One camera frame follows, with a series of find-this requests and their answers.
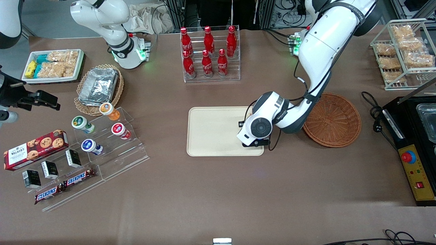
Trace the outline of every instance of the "white cloth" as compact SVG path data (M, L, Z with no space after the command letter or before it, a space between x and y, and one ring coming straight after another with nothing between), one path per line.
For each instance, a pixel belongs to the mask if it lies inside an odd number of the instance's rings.
M172 32L174 29L173 22L168 13L168 8L162 6L156 9L163 2L157 3L141 3L138 5L129 5L130 9L130 19L132 22L131 31L143 31L150 34L154 34L153 29L158 33L168 33ZM153 15L153 28L151 27L151 15L156 9Z

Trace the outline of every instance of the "round wicker basket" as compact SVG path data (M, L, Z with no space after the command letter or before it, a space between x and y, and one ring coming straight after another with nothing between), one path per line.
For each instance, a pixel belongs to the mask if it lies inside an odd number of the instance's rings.
M119 71L119 69L113 65L97 65L94 68L101 68L101 69L114 69L116 71L118 71L118 80L116 81L116 88L115 91L113 93L113 98L112 98L112 105L115 107L115 105L118 103L120 97L121 97L121 93L123 92L123 87L124 87L124 79L123 76L121 75L121 72ZM86 78L88 77L88 73L89 71L82 77L82 79L80 80L79 85L77 86L77 95L80 94L80 91L82 90L83 87L83 83L85 82ZM77 110L79 110L82 113L91 115L91 116L101 116L102 114L100 113L99 107L98 106L88 106L88 105L83 105L82 103L80 103L79 98L75 98L74 99L74 104L76 105Z
M360 134L359 112L346 98L323 93L304 123L304 131L323 146L344 147Z

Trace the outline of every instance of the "brown table surface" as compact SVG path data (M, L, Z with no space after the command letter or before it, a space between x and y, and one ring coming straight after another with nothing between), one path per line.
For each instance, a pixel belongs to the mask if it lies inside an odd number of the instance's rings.
M119 106L134 118L135 132L151 158L49 213L33 205L20 176L0 171L0 241L188 245L231 237L236 245L313 245L384 237L382 230L389 228L436 242L436 208L415 207L398 154L372 131L370 106L360 96L368 91L384 105L407 93L383 89L368 49L378 30L351 40L326 89L356 106L362 118L359 138L332 149L303 131L282 134L277 148L260 157L188 156L188 111L195 106L246 106L267 91L300 96L303 85L293 77L296 59L288 48L265 32L242 31L242 79L193 85L182 79L179 35L159 36L150 62L121 70L125 86ZM82 49L85 71L117 65L102 38L30 41L33 51ZM53 93L61 110L19 110L20 120L0 130L0 150L57 128L72 135L71 119L80 114L73 103L76 86L29 86Z

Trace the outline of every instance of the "red emergency stop button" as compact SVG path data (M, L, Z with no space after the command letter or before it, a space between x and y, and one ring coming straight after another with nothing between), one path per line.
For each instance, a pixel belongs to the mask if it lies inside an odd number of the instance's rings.
M409 164L414 164L416 162L416 156L412 151L408 150L401 154L401 160Z

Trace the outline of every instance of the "coca-cola bottle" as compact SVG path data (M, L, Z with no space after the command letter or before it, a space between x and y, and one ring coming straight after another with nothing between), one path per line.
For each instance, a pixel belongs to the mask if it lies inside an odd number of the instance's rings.
M212 60L209 57L209 52L207 50L203 50L203 60L201 63L203 64L204 76L211 78L214 75L214 72L212 71Z
M211 27L206 26L204 28L204 47L208 51L210 57L215 57L215 42L214 37L211 34Z
M227 57L225 56L225 50L223 48L219 50L218 74L220 77L225 77L228 74Z
M182 33L182 49L183 51L188 51L189 56L192 57L194 55L194 51L192 50L192 42L191 38L188 36L188 32L186 28L182 27L180 28L180 33Z
M235 51L236 51L235 27L230 26L228 28L228 35L227 35L227 57L232 58L235 55Z
M183 51L183 67L185 68L187 78L189 78L189 79L195 78L197 73L195 72L194 62L189 57L188 51Z

